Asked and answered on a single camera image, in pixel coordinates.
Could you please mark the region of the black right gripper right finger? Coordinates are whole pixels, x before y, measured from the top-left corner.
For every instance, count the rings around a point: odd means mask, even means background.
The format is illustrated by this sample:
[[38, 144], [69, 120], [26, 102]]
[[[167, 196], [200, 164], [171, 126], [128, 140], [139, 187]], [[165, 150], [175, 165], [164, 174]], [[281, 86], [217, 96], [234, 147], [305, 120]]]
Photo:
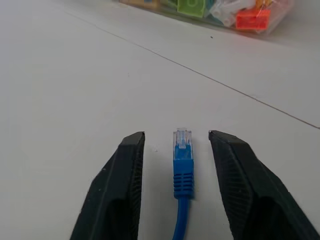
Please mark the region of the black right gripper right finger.
[[244, 140], [208, 133], [218, 184], [235, 240], [318, 240], [320, 235], [283, 182]]

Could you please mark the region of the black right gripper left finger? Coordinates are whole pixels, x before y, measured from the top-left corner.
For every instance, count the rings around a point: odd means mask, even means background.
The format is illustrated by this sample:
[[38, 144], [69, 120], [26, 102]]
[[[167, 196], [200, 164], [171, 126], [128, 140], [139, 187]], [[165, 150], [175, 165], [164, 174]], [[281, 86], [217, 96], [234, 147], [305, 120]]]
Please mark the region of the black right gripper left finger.
[[72, 240], [138, 238], [145, 133], [126, 136], [91, 182]]

